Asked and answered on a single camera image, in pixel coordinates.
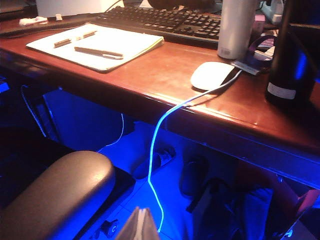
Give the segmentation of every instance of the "desk surface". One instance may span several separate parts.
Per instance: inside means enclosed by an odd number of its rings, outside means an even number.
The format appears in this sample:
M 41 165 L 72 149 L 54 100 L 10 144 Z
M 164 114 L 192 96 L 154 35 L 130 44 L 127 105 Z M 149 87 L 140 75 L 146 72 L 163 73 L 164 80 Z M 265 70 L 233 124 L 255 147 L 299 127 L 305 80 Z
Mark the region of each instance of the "desk surface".
M 1 27 L 17 23 L 6 21 Z M 224 62 L 214 49 L 166 42 L 109 73 L 98 73 L 25 47 L 53 33 L 57 31 L 1 39 L 1 66 L 150 124 L 171 106 L 198 94 L 190 77 L 200 64 Z M 163 126 L 320 189 L 320 84 L 315 84 L 310 104 L 284 112 L 265 100 L 267 80 L 267 74 L 242 73 L 223 94 L 195 100 L 169 116 Z

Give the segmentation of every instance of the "keyboard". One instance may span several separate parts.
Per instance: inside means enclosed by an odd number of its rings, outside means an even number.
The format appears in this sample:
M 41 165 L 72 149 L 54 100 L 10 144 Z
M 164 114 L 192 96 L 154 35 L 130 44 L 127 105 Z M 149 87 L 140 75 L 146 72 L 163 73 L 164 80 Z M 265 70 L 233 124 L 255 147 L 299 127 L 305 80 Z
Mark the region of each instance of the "keyboard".
M 193 11 L 172 11 L 117 6 L 101 13 L 94 24 L 138 33 L 163 36 L 166 41 L 217 48 L 220 19 Z

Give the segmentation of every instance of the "sandal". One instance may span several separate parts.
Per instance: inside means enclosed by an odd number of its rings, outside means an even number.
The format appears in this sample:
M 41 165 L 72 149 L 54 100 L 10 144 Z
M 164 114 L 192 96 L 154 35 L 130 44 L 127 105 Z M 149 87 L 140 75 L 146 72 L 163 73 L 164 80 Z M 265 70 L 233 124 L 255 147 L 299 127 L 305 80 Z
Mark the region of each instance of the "sandal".
M 152 173 L 155 170 L 161 168 L 166 165 L 176 156 L 176 152 L 173 147 L 168 147 L 166 149 L 160 149 L 153 153 L 153 161 L 152 161 Z M 149 173 L 149 158 L 147 158 L 143 163 L 141 163 L 132 173 L 132 176 L 136 180 L 144 179 L 148 176 Z
M 186 198 L 193 198 L 201 190 L 209 171 L 209 162 L 203 156 L 193 156 L 182 169 L 179 189 Z

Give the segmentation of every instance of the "floor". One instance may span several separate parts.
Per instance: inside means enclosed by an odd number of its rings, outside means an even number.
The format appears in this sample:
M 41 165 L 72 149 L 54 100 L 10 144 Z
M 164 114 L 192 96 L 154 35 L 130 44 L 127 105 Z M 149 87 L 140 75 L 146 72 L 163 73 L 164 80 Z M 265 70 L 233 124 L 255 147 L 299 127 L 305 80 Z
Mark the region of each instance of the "floor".
M 133 133 L 122 137 L 118 143 L 105 147 L 100 152 L 108 156 L 115 166 L 132 173 L 137 164 L 149 157 L 149 145 L 153 130 L 152 126 L 138 122 Z M 195 239 L 194 234 L 197 230 L 194 227 L 199 222 L 197 219 L 199 216 L 196 213 L 191 214 L 186 211 L 191 200 L 180 193 L 179 182 L 184 161 L 194 155 L 205 156 L 211 162 L 207 178 L 216 176 L 224 178 L 226 181 L 232 181 L 237 162 L 231 157 L 221 155 L 174 133 L 160 130 L 155 149 L 167 146 L 174 147 L 176 157 L 155 171 L 151 178 L 164 209 L 164 221 L 159 235 L 161 240 L 192 240 Z M 146 178 L 136 182 L 133 193 L 107 220 L 110 222 L 115 219 L 119 220 L 118 228 L 121 229 L 137 206 L 150 208 L 155 224 L 159 227 L 161 211 Z M 107 238 L 101 234 L 99 239 Z

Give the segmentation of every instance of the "white mouse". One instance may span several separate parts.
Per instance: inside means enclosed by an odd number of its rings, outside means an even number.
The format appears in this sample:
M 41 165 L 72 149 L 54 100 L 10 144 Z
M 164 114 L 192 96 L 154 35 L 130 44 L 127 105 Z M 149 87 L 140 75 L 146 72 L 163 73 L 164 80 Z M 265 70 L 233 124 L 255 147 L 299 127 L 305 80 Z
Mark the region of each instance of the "white mouse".
M 207 61 L 193 72 L 191 84 L 202 90 L 213 90 L 219 87 L 235 67 L 223 62 Z

